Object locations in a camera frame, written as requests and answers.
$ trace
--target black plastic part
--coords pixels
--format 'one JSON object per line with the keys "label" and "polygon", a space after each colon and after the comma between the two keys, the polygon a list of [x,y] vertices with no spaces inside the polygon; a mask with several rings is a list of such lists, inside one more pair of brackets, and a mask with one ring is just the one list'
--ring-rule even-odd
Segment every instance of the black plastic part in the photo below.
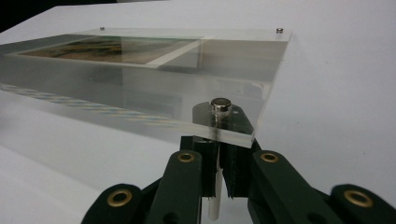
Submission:
{"label": "black plastic part", "polygon": [[182,136],[180,150],[193,150],[202,156],[202,195],[216,196],[216,171],[219,145],[216,141],[197,136]]}
{"label": "black plastic part", "polygon": [[[124,206],[114,207],[107,202],[111,193],[119,189],[126,189],[132,193],[132,199]],[[133,185],[118,184],[106,189],[94,202],[82,220],[82,224],[130,224],[141,223],[143,214],[139,210],[142,199],[141,190]]]}
{"label": "black plastic part", "polygon": [[152,202],[157,194],[157,189],[160,186],[161,180],[162,179],[160,178],[141,190],[142,200],[140,200],[140,204],[138,206],[140,212],[139,216],[142,216],[143,218],[139,218],[141,221],[138,223],[143,223],[144,219],[149,214],[149,209],[151,208]]}
{"label": "black plastic part", "polygon": [[396,223],[396,210],[383,199],[364,189],[354,185],[341,185],[332,189],[330,205],[333,210],[342,217],[346,223],[357,224],[389,224]]}
{"label": "black plastic part", "polygon": [[174,153],[166,166],[146,224],[196,224],[201,222],[201,172],[199,153]]}
{"label": "black plastic part", "polygon": [[251,172],[248,208],[254,223],[343,223],[282,155],[254,153]]}
{"label": "black plastic part", "polygon": [[251,172],[252,154],[261,151],[259,144],[254,140],[251,148],[225,144],[220,154],[223,163],[223,176],[227,186],[228,196],[248,197]]}

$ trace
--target brass insert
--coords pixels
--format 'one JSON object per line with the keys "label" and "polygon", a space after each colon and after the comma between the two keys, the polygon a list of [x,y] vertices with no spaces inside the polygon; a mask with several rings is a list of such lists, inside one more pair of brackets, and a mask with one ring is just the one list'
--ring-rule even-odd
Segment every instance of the brass insert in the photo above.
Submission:
{"label": "brass insert", "polygon": [[180,155],[178,155],[177,158],[182,162],[190,162],[190,161],[194,160],[194,155],[192,155],[191,153],[185,152],[185,153],[181,153]]}
{"label": "brass insert", "polygon": [[350,189],[344,192],[344,197],[353,204],[356,204],[360,207],[373,207],[373,200],[367,196],[365,193],[360,191]]}
{"label": "brass insert", "polygon": [[128,189],[116,189],[108,195],[107,203],[112,207],[121,207],[132,199],[132,192]]}
{"label": "brass insert", "polygon": [[262,158],[262,160],[268,161],[268,162],[279,161],[279,157],[276,154],[270,153],[270,152],[262,153],[261,158]]}

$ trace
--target screw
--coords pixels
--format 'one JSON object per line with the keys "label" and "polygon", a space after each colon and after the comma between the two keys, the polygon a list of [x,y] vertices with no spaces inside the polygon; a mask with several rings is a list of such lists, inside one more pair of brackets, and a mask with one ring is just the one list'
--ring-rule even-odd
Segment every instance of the screw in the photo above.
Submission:
{"label": "screw", "polygon": [[213,112],[229,112],[231,109],[231,101],[226,98],[216,98],[210,104]]}

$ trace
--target bolt hole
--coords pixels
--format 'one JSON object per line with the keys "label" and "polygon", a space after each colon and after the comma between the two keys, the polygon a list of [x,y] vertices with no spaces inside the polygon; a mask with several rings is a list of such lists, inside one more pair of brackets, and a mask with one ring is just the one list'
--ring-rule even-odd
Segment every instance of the bolt hole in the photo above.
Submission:
{"label": "bolt hole", "polygon": [[107,197],[107,203],[112,207],[120,207],[131,201],[132,197],[132,192],[128,189],[117,189]]}
{"label": "bolt hole", "polygon": [[121,192],[113,197],[114,202],[119,203],[126,199],[126,194]]}
{"label": "bolt hole", "polygon": [[190,162],[194,160],[194,155],[190,153],[183,153],[178,155],[178,159],[183,162]]}
{"label": "bolt hole", "polygon": [[373,200],[369,196],[357,190],[346,190],[344,192],[344,197],[346,197],[350,203],[360,207],[372,207],[374,205]]}
{"label": "bolt hole", "polygon": [[327,224],[326,218],[317,213],[310,213],[306,217],[312,224]]}
{"label": "bolt hole", "polygon": [[163,224],[177,224],[180,220],[178,213],[170,212],[163,216]]}
{"label": "bolt hole", "polygon": [[279,160],[279,157],[273,153],[262,153],[262,160],[268,161],[268,162],[277,162]]}

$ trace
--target white background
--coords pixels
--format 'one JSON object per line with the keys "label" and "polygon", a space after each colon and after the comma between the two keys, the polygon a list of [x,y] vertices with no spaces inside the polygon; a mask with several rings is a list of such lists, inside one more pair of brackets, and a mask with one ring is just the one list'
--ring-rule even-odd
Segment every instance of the white background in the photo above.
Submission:
{"label": "white background", "polygon": [[[291,29],[256,138],[316,189],[351,183],[396,206],[395,22],[393,0],[141,2],[55,7],[0,44],[102,26]],[[145,187],[180,137],[147,132],[1,91],[0,223],[79,223],[104,189]],[[223,198],[218,223],[249,222],[245,200]]]}

